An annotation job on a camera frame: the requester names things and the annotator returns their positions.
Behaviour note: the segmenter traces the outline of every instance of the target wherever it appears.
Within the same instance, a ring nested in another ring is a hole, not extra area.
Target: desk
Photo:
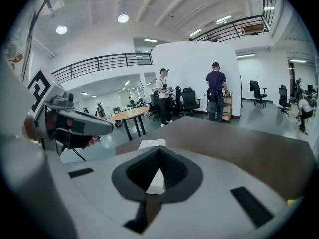
[[[168,147],[231,162],[286,200],[303,195],[316,169],[314,155],[305,141],[189,116],[117,146],[116,154],[137,150],[142,140],[154,139],[165,139]]]
[[[139,130],[138,123],[136,121],[136,117],[138,117],[138,119],[139,119],[142,134],[145,135],[145,130],[144,130],[143,122],[141,119],[141,114],[146,113],[149,109],[150,109],[150,107],[138,107],[138,108],[129,109],[129,110],[126,110],[126,111],[123,111],[123,112],[120,112],[118,114],[113,115],[112,120],[123,121],[126,134],[128,135],[129,140],[132,141],[132,137],[131,137],[128,125],[126,124],[126,120],[133,118],[136,130],[138,132],[138,136],[141,137],[141,133]]]

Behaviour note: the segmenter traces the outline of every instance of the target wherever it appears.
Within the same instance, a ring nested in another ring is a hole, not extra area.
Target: black metal railing
[[[263,0],[263,17],[268,26],[271,26],[275,12],[276,0]]]
[[[59,83],[62,83],[85,74],[106,69],[152,64],[152,57],[149,53],[112,54],[82,60],[72,65],[63,67],[53,72],[52,75]]]
[[[223,42],[233,38],[243,38],[246,35],[267,33],[268,31],[269,29],[265,23],[264,17],[258,15],[220,25],[195,38],[191,38],[190,41]]]

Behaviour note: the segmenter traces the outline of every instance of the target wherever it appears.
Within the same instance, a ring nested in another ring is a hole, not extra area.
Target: black pants
[[[313,115],[313,111],[311,110],[310,112],[303,112],[300,115],[300,121],[301,121],[301,125],[300,128],[305,129],[305,119],[310,118]]]
[[[207,111],[209,112],[209,120],[215,121],[215,114],[217,112],[216,122],[221,122],[223,118],[224,110],[224,98],[223,94],[220,93],[217,101],[209,101],[207,104]]]
[[[170,121],[170,98],[159,98],[161,123],[166,124]]]

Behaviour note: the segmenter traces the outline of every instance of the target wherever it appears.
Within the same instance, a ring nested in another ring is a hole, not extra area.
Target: black office chair
[[[182,116],[184,116],[184,113],[181,112],[181,110],[183,109],[183,102],[180,100],[180,97],[181,97],[180,86],[177,86],[175,89],[176,89],[176,97],[175,97],[175,103],[174,103],[174,107],[172,108],[172,111],[173,111],[173,115],[179,116],[181,118]]]
[[[291,106],[291,104],[287,103],[287,88],[284,85],[281,85],[279,90],[279,104],[282,107],[279,107],[279,110],[282,111],[282,113],[287,114],[289,116],[289,113],[286,112],[288,110],[288,107]]]
[[[198,98],[198,103],[196,102],[195,97],[195,91],[192,90],[192,88],[185,88],[183,89],[183,92],[181,93],[181,96],[183,97],[183,110],[189,111],[189,114],[186,114],[188,116],[196,116],[197,111],[194,111],[195,109],[200,107],[200,99]]]
[[[266,88],[263,88],[264,93],[261,94],[258,82],[250,81],[249,83],[250,83],[250,91],[254,91],[254,97],[257,99],[257,101],[254,101],[254,105],[259,104],[259,106],[263,105],[263,107],[265,107],[266,102],[263,101],[263,98],[265,98],[267,96],[267,94],[265,94]]]
[[[148,115],[149,119],[153,115],[153,121],[160,115],[160,103],[159,103],[159,94],[158,91],[155,90],[154,93],[151,95],[151,103],[149,112],[151,114]]]

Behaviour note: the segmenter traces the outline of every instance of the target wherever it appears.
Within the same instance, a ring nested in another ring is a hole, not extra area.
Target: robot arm
[[[65,91],[44,69],[35,74],[28,89],[36,98],[30,113],[44,150],[61,155],[65,148],[85,148],[92,136],[113,131],[111,123],[74,109],[73,94]],[[46,128],[48,112],[57,114],[55,129],[50,132]],[[67,120],[72,120],[72,126],[67,125]]]

